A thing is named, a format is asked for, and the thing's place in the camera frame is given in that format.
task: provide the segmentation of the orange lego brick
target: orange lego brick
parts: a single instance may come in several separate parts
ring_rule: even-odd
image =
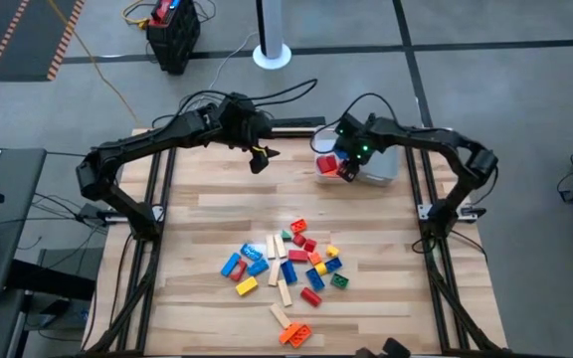
[[[322,258],[319,256],[319,254],[317,252],[308,254],[308,259],[310,260],[310,263],[313,266],[322,262]]]
[[[303,325],[288,341],[293,348],[298,348],[304,341],[310,337],[310,328],[305,324]]]
[[[287,343],[300,328],[302,328],[301,324],[292,323],[280,334],[280,344]]]

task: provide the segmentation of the black desk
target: black desk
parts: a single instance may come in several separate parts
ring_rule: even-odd
[[[0,222],[25,219],[46,159],[44,149],[4,150],[0,154],[0,193],[6,201],[0,204]],[[5,357],[19,312],[24,303],[24,289],[47,291],[71,296],[63,284],[74,284],[78,296],[90,299],[95,282],[32,264],[14,260],[24,228],[24,221],[0,225],[0,357]],[[32,280],[23,279],[28,274]]]

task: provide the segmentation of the black metal frame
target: black metal frame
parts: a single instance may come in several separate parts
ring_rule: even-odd
[[[296,128],[296,129],[277,128],[275,130],[274,134],[275,134],[275,138],[310,138],[313,134],[313,129],[312,128]],[[173,178],[173,173],[174,173],[174,168],[175,168],[175,153],[176,153],[175,149],[172,149],[169,151],[167,162],[166,162],[166,167],[165,167],[165,175],[163,178],[163,187],[162,187],[161,200],[160,200],[160,205],[163,207],[164,212],[167,211],[167,206],[169,203],[171,183],[172,183],[172,178]],[[147,181],[147,190],[145,193],[145,201],[147,203],[151,203],[153,201],[154,188],[156,186],[156,180],[157,180],[157,173],[158,173],[158,170],[160,167],[160,156],[161,156],[160,153],[158,153],[158,154],[154,154],[153,158],[152,158],[150,175],[149,175],[149,179]],[[413,199],[414,199],[415,205],[417,206],[417,205],[422,204],[423,198],[422,198],[421,187],[419,184],[419,177],[418,177],[415,157],[413,155],[413,149],[406,148],[406,159],[407,159],[408,170],[409,170],[410,178],[411,178]],[[435,180],[434,180],[434,176],[433,176],[433,172],[432,172],[432,167],[430,166],[431,165],[430,164],[430,158],[428,157],[428,153],[425,151],[422,152],[422,164],[424,166],[424,172],[426,175],[426,182],[427,182],[428,188],[429,188],[429,196],[431,198],[431,201],[434,202],[437,199],[437,191],[435,189],[436,186],[435,186]],[[161,236],[162,236],[164,233],[164,219],[163,219],[163,225],[162,225],[161,230],[163,230],[163,232],[161,232]],[[430,252],[428,250],[428,241],[427,240],[424,241],[423,245],[424,245],[423,249],[426,252],[424,254],[425,262],[426,262],[426,269],[430,270],[430,267],[431,267],[430,263],[434,263],[435,258],[433,256],[432,252]],[[130,270],[130,279],[128,281],[128,287],[127,287],[127,296],[130,296],[130,294],[132,292],[134,292],[136,289],[136,285],[138,283],[138,276],[139,276],[139,273],[140,273],[140,270],[142,267],[142,261],[143,261],[143,257],[145,254],[144,246],[145,246],[145,242],[139,241],[139,242],[137,242],[136,249],[134,250],[134,258],[133,258],[133,262],[132,262],[132,266],[131,266],[131,270]],[[439,242],[438,247],[439,247],[439,250],[440,250],[441,256],[442,256],[442,264],[444,266],[444,272],[445,272],[446,278],[447,278],[448,289],[450,289],[454,293],[454,296],[456,298],[458,298],[459,296],[457,294],[457,286],[456,286],[456,282],[455,282],[455,275],[454,275],[454,270],[452,267],[452,259],[450,257],[450,251],[448,248],[448,243]],[[154,242],[153,248],[152,248],[152,251],[150,254],[150,259],[158,262],[159,257],[160,257],[160,242]],[[430,292],[431,292],[431,298],[433,301],[435,319],[436,319],[436,324],[437,324],[437,330],[438,330],[438,335],[439,335],[439,340],[440,340],[440,347],[441,347],[442,353],[447,354],[449,351],[451,351],[451,346],[450,346],[450,341],[449,341],[449,337],[448,337],[448,330],[446,327],[446,318],[445,318],[445,314],[444,314],[444,308],[443,308],[441,297],[440,297],[440,291],[438,290],[437,286],[430,280],[430,274],[429,274],[429,283],[430,283]],[[125,351],[126,341],[127,341],[127,332],[129,329],[129,322],[131,320],[130,319],[130,320],[127,320],[127,322],[125,323],[125,325],[121,329],[121,333],[118,337],[118,344],[116,346],[116,351],[117,351],[116,353],[118,353],[120,351],[122,351],[123,353],[130,352],[130,353],[134,354],[135,356],[137,356],[138,354],[143,354],[144,349],[145,349],[146,338],[147,338],[147,330],[148,330],[148,326],[149,326],[149,316],[150,316],[151,304],[152,304],[153,293],[154,293],[153,288],[154,288],[154,281],[152,282],[152,285],[147,289],[147,291],[145,292],[145,294],[143,296],[142,309],[141,309],[140,317],[138,320],[139,325],[138,325],[138,333],[136,336],[135,350]],[[456,322],[460,325],[460,328],[458,328],[458,336],[460,336],[460,342],[462,341],[461,337],[465,337],[463,342],[467,343],[468,337],[466,335],[466,331],[465,331],[464,327],[459,323],[458,320],[456,320]],[[461,348],[462,349],[469,349],[470,346],[469,345],[467,347],[462,346]],[[351,357],[351,355],[346,355],[346,356],[344,356],[344,355],[333,355],[333,357]]]

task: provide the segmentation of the wooden table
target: wooden table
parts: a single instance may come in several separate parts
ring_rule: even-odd
[[[358,183],[322,186],[314,182],[307,140],[277,139],[269,145],[282,154],[259,175],[251,174],[249,153],[240,150],[222,145],[178,150],[146,354],[353,354],[364,346],[380,351],[388,337],[416,354],[439,352],[424,257],[411,251],[420,235],[404,151],[399,151],[399,177],[386,188]],[[443,158],[433,155],[432,160],[441,197],[456,178]],[[417,164],[428,202],[419,159]],[[149,166],[149,158],[125,166],[120,185],[127,194],[142,199]],[[318,241],[319,251],[323,253],[327,244],[340,248],[339,273],[350,283],[340,290],[324,276],[323,302],[314,308],[299,297],[309,286],[304,272],[310,265],[295,264],[298,283],[289,287],[293,306],[284,311],[292,321],[309,324],[313,335],[294,350],[278,342],[282,328],[269,306],[278,302],[282,307],[282,301],[279,290],[267,285],[269,272],[258,276],[256,291],[239,297],[236,284],[222,277],[220,269],[245,242],[264,252],[266,234],[287,228],[297,218],[307,220],[306,235]],[[461,224],[457,230],[478,242],[476,226]],[[127,225],[109,230],[89,346],[108,326],[127,234]],[[132,243],[122,269],[118,307],[125,296],[133,247]],[[505,346],[483,256],[454,236],[450,248],[464,307],[490,339]],[[452,314],[445,302],[444,306],[456,346]],[[139,311],[132,317],[128,347],[134,346]]]

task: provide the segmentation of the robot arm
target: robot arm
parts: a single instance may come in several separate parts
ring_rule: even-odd
[[[243,94],[231,93],[219,105],[210,103],[176,115],[163,128],[107,142],[93,150],[77,167],[81,193],[90,200],[104,200],[127,218],[136,239],[158,240],[160,228],[151,208],[136,203],[117,185],[114,178],[125,163],[181,147],[207,146],[211,142],[241,148],[252,154],[251,171],[260,173],[277,151],[262,148],[260,138],[272,138],[269,120],[256,111]]]
[[[415,128],[400,125],[397,120],[370,114],[365,123],[344,113],[335,128],[338,138],[333,151],[343,159],[337,174],[351,182],[359,166],[368,163],[375,150],[384,152],[393,145],[426,149],[441,153],[458,176],[448,197],[436,202],[428,213],[424,230],[436,238],[445,238],[457,221],[457,208],[467,195],[483,186],[496,168],[498,159],[480,143],[455,131],[442,128]],[[466,161],[460,149],[470,153]]]

